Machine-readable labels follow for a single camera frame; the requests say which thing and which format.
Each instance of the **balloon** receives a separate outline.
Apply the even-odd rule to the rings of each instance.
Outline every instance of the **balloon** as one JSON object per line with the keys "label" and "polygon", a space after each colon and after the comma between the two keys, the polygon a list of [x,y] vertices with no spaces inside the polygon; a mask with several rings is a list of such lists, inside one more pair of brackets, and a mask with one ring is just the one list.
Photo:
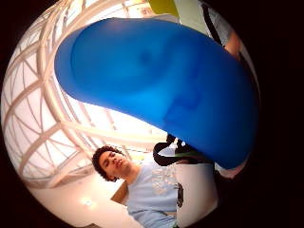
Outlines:
{"label": "balloon", "polygon": [[253,149],[255,85],[234,57],[194,29],[109,18],[68,35],[54,64],[71,97],[153,124],[224,168]]}

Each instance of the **t-shirt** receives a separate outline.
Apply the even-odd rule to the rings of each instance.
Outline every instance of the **t-shirt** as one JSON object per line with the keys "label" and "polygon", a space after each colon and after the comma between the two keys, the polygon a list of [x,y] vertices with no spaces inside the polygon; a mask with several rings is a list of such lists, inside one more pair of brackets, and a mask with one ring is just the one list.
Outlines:
{"label": "t-shirt", "polygon": [[[163,155],[174,155],[173,148],[165,148]],[[176,217],[165,213],[177,210],[178,188],[175,164],[159,166],[153,157],[142,162],[138,177],[128,185],[127,210],[130,216],[147,228],[168,228]]]}

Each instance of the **black strap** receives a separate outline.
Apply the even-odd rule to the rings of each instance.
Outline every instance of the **black strap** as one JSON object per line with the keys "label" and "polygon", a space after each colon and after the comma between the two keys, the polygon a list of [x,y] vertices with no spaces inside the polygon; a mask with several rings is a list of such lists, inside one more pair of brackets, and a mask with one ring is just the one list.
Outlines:
{"label": "black strap", "polygon": [[[168,147],[173,141],[175,137],[168,134],[167,142],[158,142],[153,148],[153,157],[154,161],[160,166],[167,166],[169,164],[179,162],[181,160],[187,160],[188,164],[197,164],[197,163],[213,163],[212,161],[208,160],[207,158],[203,157],[203,155],[199,156],[199,158],[192,158],[188,156],[180,156],[180,157],[166,157],[160,155],[159,153],[164,148]],[[195,150],[191,145],[181,145],[181,140],[178,141],[178,148],[176,149],[175,153],[185,153],[189,151]]]}
{"label": "black strap", "polygon": [[209,15],[209,7],[204,3],[201,4],[201,7],[202,7],[202,12],[203,12],[203,19],[206,22],[206,25],[211,33],[212,38],[222,46],[222,43],[219,38],[219,34],[211,21],[211,18]]}

